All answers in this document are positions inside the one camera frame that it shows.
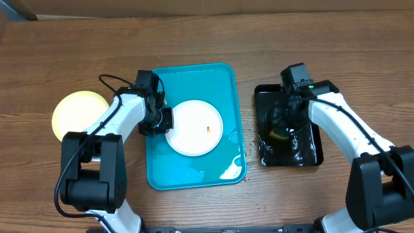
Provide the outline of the yellow plate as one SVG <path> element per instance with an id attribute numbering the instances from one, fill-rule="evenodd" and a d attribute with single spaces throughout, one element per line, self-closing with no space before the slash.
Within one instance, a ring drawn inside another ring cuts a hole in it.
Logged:
<path id="1" fill-rule="evenodd" d="M 98 93 L 78 91 L 66 96 L 52 114 L 52 130 L 59 141 L 66 133 L 82 132 L 93 125 L 107 110 L 109 104 Z"/>

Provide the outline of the yellow green sponge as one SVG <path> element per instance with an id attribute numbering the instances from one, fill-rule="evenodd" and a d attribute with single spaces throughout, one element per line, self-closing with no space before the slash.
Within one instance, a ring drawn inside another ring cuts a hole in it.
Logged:
<path id="1" fill-rule="evenodd" d="M 272 128 L 269 136 L 277 140 L 287 140 L 289 138 L 289 132 L 286 128 Z"/>

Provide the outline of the white plate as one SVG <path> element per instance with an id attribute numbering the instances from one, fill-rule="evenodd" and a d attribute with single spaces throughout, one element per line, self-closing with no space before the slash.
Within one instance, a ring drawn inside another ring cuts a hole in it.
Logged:
<path id="1" fill-rule="evenodd" d="M 212 151 L 224 131 L 222 117 L 208 102 L 188 100 L 173 108 L 173 128 L 166 133 L 168 144 L 177 152 L 198 157 Z"/>

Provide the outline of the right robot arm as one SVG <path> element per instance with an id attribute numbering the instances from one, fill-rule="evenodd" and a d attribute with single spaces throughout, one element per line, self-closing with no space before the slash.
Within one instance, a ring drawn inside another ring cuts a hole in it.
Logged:
<path id="1" fill-rule="evenodd" d="M 373 131 L 330 81 L 315 82 L 304 63 L 281 72 L 282 96 L 267 113 L 270 136 L 286 139 L 316 124 L 351 164 L 345 206 L 319 217 L 310 232 L 387 232 L 413 218 L 413 148 Z"/>

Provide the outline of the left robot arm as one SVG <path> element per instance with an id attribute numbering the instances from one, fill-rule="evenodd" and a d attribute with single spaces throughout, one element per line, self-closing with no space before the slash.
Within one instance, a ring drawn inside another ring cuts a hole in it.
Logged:
<path id="1" fill-rule="evenodd" d="M 124 143 L 134 129 L 146 137 L 167 133 L 173 113 L 153 71 L 139 70 L 134 83 L 113 93 L 113 103 L 93 125 L 63 137 L 54 205 L 63 217 L 94 218 L 104 232 L 146 232 L 126 200 Z"/>

